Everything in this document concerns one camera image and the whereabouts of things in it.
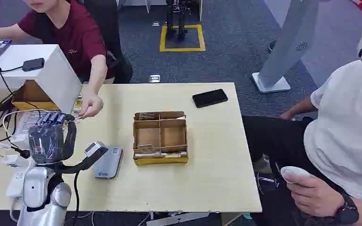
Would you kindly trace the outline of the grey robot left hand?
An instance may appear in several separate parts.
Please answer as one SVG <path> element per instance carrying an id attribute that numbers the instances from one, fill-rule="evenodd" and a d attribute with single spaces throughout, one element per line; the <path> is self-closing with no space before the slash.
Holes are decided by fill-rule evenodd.
<path id="1" fill-rule="evenodd" d="M 36 164 L 49 165 L 69 159 L 74 153 L 75 117 L 48 112 L 28 130 L 30 155 Z"/>

